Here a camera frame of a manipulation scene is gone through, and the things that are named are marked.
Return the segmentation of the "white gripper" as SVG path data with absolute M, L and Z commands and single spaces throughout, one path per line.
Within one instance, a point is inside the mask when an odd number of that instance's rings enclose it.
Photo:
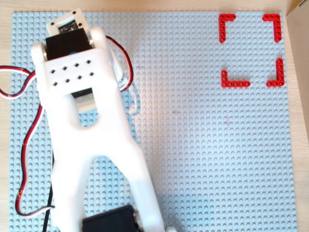
M 122 53 L 125 55 L 125 58 L 126 58 L 126 61 L 127 61 L 128 70 L 129 70 L 129 75 L 128 75 L 129 79 L 127 81 L 125 81 L 124 72 L 122 70 L 122 67 L 120 66 L 113 50 L 108 45 L 108 42 L 106 42 L 106 45 L 109 48 L 110 56 L 112 57 L 111 58 L 112 59 L 112 67 L 113 67 L 113 70 L 114 70 L 114 73 L 115 73 L 115 76 L 116 76 L 118 86 L 120 88 L 120 91 L 125 91 L 131 85 L 131 60 L 128 56 L 127 51 L 116 40 L 110 40 L 110 41 L 122 51 Z

